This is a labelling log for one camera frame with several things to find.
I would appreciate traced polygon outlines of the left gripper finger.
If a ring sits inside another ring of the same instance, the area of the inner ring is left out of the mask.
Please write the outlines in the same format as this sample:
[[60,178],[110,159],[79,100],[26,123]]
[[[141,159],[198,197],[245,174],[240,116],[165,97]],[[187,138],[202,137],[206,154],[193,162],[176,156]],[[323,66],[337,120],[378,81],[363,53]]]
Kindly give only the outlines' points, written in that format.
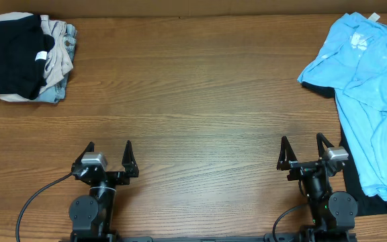
[[88,153],[88,152],[94,152],[94,146],[95,146],[94,142],[91,141],[91,142],[86,146],[85,150],[84,150],[84,151],[76,158],[75,163],[81,163],[81,160],[82,160],[83,156],[84,156],[86,153]]
[[124,149],[124,155],[122,157],[122,166],[125,169],[126,177],[138,177],[139,168],[134,158],[132,150],[132,143],[128,140]]

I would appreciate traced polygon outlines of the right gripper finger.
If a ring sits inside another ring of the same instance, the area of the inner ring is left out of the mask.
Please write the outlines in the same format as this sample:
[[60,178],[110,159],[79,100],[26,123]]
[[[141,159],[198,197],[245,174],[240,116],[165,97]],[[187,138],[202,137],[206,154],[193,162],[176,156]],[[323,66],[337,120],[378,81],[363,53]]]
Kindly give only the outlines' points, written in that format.
[[329,140],[321,132],[319,132],[316,135],[316,141],[317,141],[319,157],[320,158],[328,158],[329,157],[329,148],[333,148],[334,146],[329,142]]
[[279,158],[277,161],[278,170],[290,170],[298,162],[296,155],[286,136],[281,139]]

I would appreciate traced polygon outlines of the light blue t-shirt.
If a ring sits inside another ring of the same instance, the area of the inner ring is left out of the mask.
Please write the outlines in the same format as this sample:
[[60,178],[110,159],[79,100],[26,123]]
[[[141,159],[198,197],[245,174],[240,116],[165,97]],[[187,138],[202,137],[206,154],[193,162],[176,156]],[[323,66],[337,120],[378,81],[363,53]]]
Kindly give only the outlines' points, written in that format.
[[335,98],[364,214],[387,212],[387,26],[346,13],[298,81]]

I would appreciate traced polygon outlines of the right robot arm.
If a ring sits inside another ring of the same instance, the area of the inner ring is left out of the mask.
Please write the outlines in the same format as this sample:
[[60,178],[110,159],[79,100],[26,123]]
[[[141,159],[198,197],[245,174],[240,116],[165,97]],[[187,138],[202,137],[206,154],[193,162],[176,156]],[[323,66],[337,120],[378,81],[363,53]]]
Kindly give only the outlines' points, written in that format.
[[282,213],[274,222],[272,237],[279,241],[281,236],[276,233],[278,222],[285,215],[308,207],[312,215],[312,224],[303,225],[294,234],[287,234],[287,241],[356,241],[356,235],[349,231],[355,227],[358,212],[356,199],[347,192],[333,191],[329,178],[345,168],[349,154],[344,147],[333,146],[326,137],[316,135],[318,159],[316,161],[299,162],[286,136],[281,139],[277,169],[288,171],[287,180],[297,181],[306,203],[295,206]]

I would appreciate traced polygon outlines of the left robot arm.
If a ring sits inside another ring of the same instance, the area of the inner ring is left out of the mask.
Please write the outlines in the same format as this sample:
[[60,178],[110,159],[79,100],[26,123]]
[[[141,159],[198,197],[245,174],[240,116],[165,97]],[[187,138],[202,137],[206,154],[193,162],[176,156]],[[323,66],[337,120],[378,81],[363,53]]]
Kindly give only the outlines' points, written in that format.
[[111,229],[116,187],[126,186],[139,176],[132,143],[126,143],[122,157],[123,171],[108,171],[102,152],[94,151],[90,142],[72,164],[72,174],[89,186],[88,195],[75,198],[69,207],[72,221],[71,241],[119,241],[120,235]]

